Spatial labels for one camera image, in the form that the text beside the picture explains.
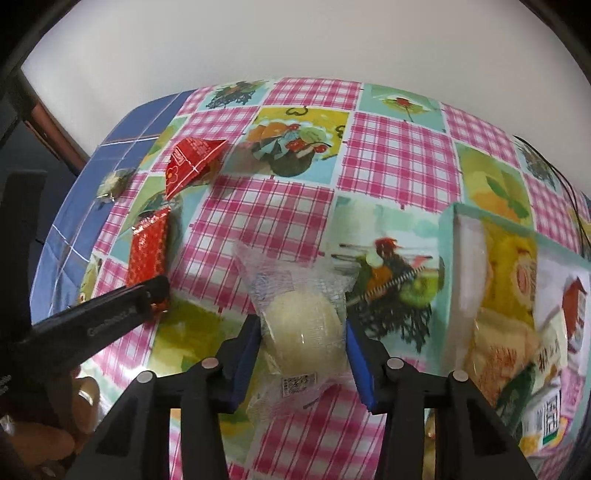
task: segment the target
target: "tablecloth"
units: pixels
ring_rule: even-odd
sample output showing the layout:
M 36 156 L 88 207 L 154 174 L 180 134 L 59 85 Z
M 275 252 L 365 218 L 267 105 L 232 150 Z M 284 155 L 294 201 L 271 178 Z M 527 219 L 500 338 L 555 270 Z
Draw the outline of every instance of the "tablecloth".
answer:
M 236 82 L 142 105 L 99 146 L 47 238 L 31 294 L 34 320 L 124 284 L 131 226 L 162 205 L 171 150 L 185 137 L 226 139 L 230 147 L 210 184 L 176 198 L 181 213 L 171 224 L 168 259 L 176 313 L 140 326 L 85 365 L 100 379 L 107 405 L 142 369 L 175 373 L 236 332 L 252 308 L 232 265 L 237 239 L 300 262 L 356 261 L 355 249 L 370 244 L 378 253 L 414 249 L 409 262 L 425 251 L 437 258 L 439 213 L 463 201 L 581 248 L 567 192 L 554 174 L 527 145 L 469 113 L 360 82 Z M 114 205 L 98 208 L 98 184 L 120 167 L 138 171 Z M 588 200 L 579 192 L 576 198 L 587 229 Z M 425 307 L 392 321 L 429 316 Z M 389 349 L 424 368 L 419 352 L 428 336 L 391 340 Z M 239 413 L 223 425 L 235 460 L 232 478 L 373 477 L 385 419 L 366 412 L 352 382 L 266 429 L 253 430 Z M 555 478 L 571 448 L 534 460 L 538 476 Z M 179 478 L 178 414 L 170 453 L 171 477 Z

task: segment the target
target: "plastic wrapper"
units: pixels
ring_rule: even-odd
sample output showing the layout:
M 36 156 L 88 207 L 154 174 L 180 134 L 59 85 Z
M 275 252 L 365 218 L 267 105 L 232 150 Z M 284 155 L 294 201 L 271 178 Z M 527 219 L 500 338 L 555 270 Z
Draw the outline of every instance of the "plastic wrapper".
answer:
M 496 413 L 511 435 L 519 425 L 535 381 L 535 365 L 529 364 L 501 391 L 496 401 Z
M 345 292 L 354 277 L 266 257 L 238 242 L 234 259 L 262 320 L 266 378 L 249 417 L 267 420 L 307 408 L 347 371 Z
M 165 273 L 166 239 L 170 207 L 156 211 L 133 227 L 134 235 L 129 252 L 129 266 L 125 284 L 136 285 Z M 156 311 L 165 310 L 168 302 L 155 305 Z
M 533 359 L 540 347 L 535 330 L 488 309 L 480 309 L 464 370 L 495 406 L 503 388 Z
M 519 448 L 524 455 L 534 455 L 553 444 L 560 430 L 560 381 L 535 395 L 521 420 Z
M 489 274 L 482 307 L 534 327 L 537 246 L 533 238 L 510 233 L 483 220 Z
M 548 321 L 540 333 L 540 349 L 535 356 L 536 393 L 567 366 L 567 334 L 562 309 Z
M 220 168 L 218 159 L 227 142 L 192 137 L 178 142 L 166 167 L 166 199 L 170 200 L 190 183 L 216 174 Z
M 127 188 L 134 173 L 134 168 L 120 168 L 108 173 L 96 191 L 98 201 L 107 203 L 118 199 Z

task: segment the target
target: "pink plaid pattern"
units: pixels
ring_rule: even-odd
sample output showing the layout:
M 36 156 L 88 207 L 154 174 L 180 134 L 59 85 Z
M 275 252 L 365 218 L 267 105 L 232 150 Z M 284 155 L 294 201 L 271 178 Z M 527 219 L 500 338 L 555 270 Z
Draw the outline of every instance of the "pink plaid pattern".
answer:
M 284 78 L 270 91 L 263 105 L 323 106 L 355 110 L 361 83 L 330 79 Z
M 168 438 L 168 463 L 170 465 L 170 480 L 181 480 L 183 478 L 181 430 L 176 426 L 170 428 L 170 437 Z
M 524 175 L 539 233 L 579 252 L 579 237 L 570 219 L 566 201 L 539 181 Z
M 569 194 L 565 192 L 565 189 L 562 189 L 562 194 L 564 197 L 564 201 L 567 203 L 569 208 L 572 208 L 570 205 Z M 573 196 L 573 193 L 569 189 L 570 196 Z M 579 215 L 581 219 L 585 220 L 586 222 L 591 222 L 591 216 L 589 216 L 589 208 L 587 207 L 587 200 L 582 192 L 574 189 L 574 195 L 577 199 L 577 206 L 579 207 Z
M 354 115 L 337 187 L 441 212 L 461 198 L 451 139 L 420 125 Z
M 183 138 L 228 140 L 232 145 L 254 120 L 259 108 L 259 106 L 245 106 L 195 112 L 163 149 L 151 170 L 166 171 L 174 146 Z
M 197 110 L 201 102 L 205 99 L 205 97 L 214 91 L 217 87 L 201 87 L 195 90 L 183 103 L 181 109 L 177 112 L 177 116 L 179 115 L 187 115 L 187 113 L 193 113 Z
M 441 111 L 445 115 L 449 133 L 453 138 L 480 148 L 489 155 L 505 160 L 508 164 L 519 168 L 513 143 L 503 130 L 463 110 L 444 103 L 441 105 Z
M 126 275 L 126 266 L 107 258 L 100 269 L 94 297 L 124 286 Z M 139 373 L 138 368 L 148 360 L 154 333 L 155 323 L 143 323 L 102 349 L 93 360 L 106 378 L 119 388 L 126 388 Z
M 562 383 L 560 415 L 572 420 L 583 398 L 585 378 L 567 367 L 562 370 L 560 380 Z
M 352 381 L 335 385 L 310 411 L 271 422 L 252 471 L 286 480 L 371 479 L 385 421 L 368 413 Z
M 570 442 L 568 445 L 559 446 L 554 455 L 546 459 L 542 464 L 538 472 L 538 480 L 556 480 L 566 465 L 566 462 L 569 461 L 573 448 L 573 442 Z
M 236 240 L 285 260 L 316 257 L 333 191 L 274 179 L 219 176 L 203 203 L 172 286 L 221 308 L 251 307 L 232 265 Z
M 125 221 L 125 217 L 127 217 L 127 214 L 129 213 L 129 208 L 137 197 L 146 178 L 148 178 L 147 172 L 136 173 L 127 189 L 115 201 L 111 213 L 103 225 L 103 229 L 95 243 L 95 249 L 99 252 L 107 255 L 110 253 L 111 247 L 115 243 L 115 239 L 117 238 L 117 235 L 119 235 L 121 226 Z

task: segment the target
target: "packaged bread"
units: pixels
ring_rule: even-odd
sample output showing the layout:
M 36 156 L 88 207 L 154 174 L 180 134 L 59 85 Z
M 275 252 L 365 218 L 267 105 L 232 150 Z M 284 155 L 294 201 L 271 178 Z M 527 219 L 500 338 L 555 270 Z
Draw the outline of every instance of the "packaged bread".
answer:
M 539 347 L 538 335 L 527 323 L 481 308 L 464 370 L 494 407 L 503 388 L 531 362 Z
M 534 455 L 555 443 L 560 430 L 560 383 L 545 387 L 527 404 L 521 420 L 519 448 Z
M 533 393 L 539 391 L 563 368 L 566 368 L 567 348 L 568 339 L 564 312 L 559 309 L 540 333 L 540 348 L 534 359 L 536 370 Z
M 537 246 L 533 238 L 516 235 L 482 221 L 489 261 L 482 307 L 534 328 Z

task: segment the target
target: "red snack package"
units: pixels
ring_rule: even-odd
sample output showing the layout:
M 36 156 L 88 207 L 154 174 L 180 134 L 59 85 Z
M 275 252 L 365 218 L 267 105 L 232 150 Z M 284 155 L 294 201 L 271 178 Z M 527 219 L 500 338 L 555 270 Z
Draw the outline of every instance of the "red snack package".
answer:
M 170 207 L 165 207 L 134 227 L 125 280 L 128 287 L 164 274 L 169 214 Z M 155 311 L 161 312 L 166 307 L 165 301 L 155 305 Z
M 176 144 L 166 167 L 166 199 L 170 200 L 189 183 L 205 176 L 227 140 L 183 138 Z

